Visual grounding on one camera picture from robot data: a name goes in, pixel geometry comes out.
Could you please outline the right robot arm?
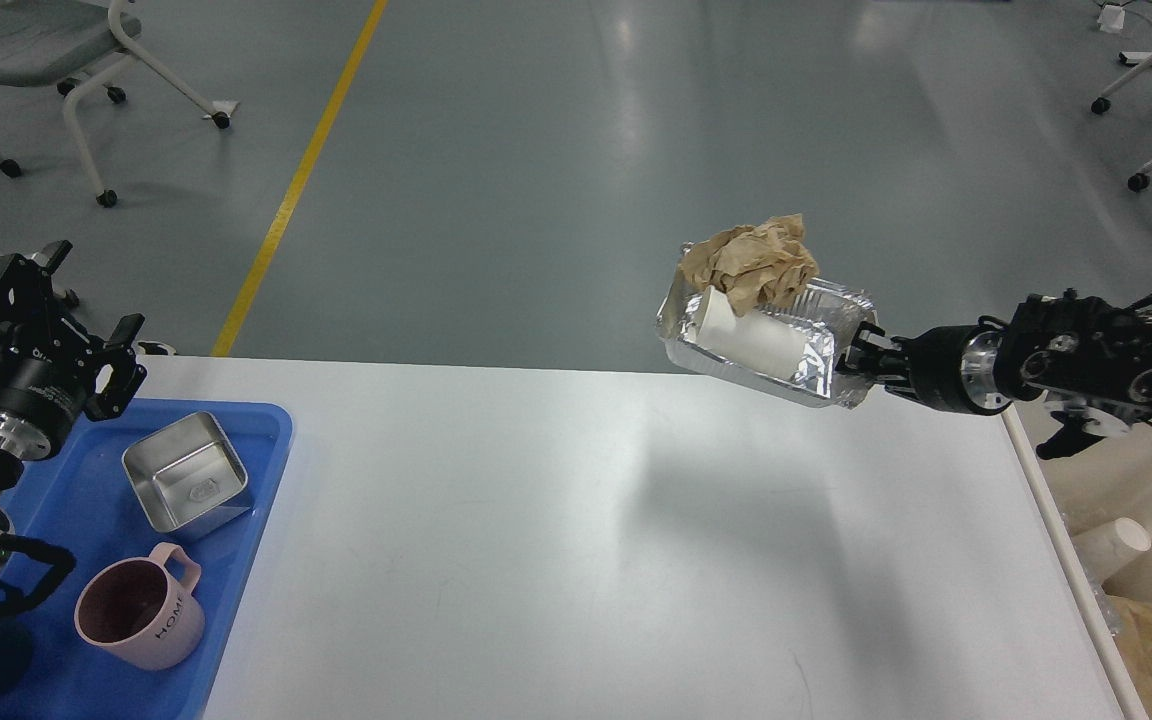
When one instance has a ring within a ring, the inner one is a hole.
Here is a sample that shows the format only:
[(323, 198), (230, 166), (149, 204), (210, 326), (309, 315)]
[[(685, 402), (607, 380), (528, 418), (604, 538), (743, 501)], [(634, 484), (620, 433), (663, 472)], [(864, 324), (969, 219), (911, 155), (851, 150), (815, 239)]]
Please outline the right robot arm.
[(1126, 306), (1033, 293), (1009, 320), (983, 314), (916, 338), (861, 323), (835, 366), (942, 414), (1043, 400), (1059, 429), (1036, 454), (1071, 457), (1135, 424), (1152, 429), (1152, 293)]

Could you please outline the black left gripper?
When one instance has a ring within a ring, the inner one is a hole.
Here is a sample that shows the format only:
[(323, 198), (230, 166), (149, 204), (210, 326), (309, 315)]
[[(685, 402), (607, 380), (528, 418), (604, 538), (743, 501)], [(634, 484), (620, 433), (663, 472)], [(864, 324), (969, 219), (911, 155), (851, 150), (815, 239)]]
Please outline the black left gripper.
[(123, 316), (104, 342), (68, 338), (71, 316), (52, 275), (71, 250), (63, 240), (41, 250), (41, 263), (0, 256), (0, 454), (18, 461), (55, 456), (83, 415), (119, 418), (147, 378), (134, 346), (145, 316)]

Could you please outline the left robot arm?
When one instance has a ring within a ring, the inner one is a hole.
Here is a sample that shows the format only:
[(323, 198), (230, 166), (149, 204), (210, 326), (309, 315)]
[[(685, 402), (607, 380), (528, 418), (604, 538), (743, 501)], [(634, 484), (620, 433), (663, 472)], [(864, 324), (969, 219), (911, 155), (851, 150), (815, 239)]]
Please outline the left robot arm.
[[(0, 256), (0, 495), (26, 462), (55, 457), (81, 418), (124, 414), (147, 376), (136, 353), (143, 314), (100, 338), (59, 300), (52, 278), (70, 251), (58, 241), (41, 260)], [(0, 616), (36, 609), (74, 568), (69, 550), (18, 535), (0, 506)]]

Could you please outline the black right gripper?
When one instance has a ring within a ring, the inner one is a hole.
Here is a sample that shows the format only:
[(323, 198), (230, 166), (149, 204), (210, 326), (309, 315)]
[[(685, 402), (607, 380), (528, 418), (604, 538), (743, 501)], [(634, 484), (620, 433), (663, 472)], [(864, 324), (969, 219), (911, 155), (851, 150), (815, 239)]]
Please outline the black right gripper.
[(1011, 404), (995, 376), (1002, 340), (987, 325), (945, 325), (909, 340), (859, 323), (835, 370), (943, 414), (993, 416)]

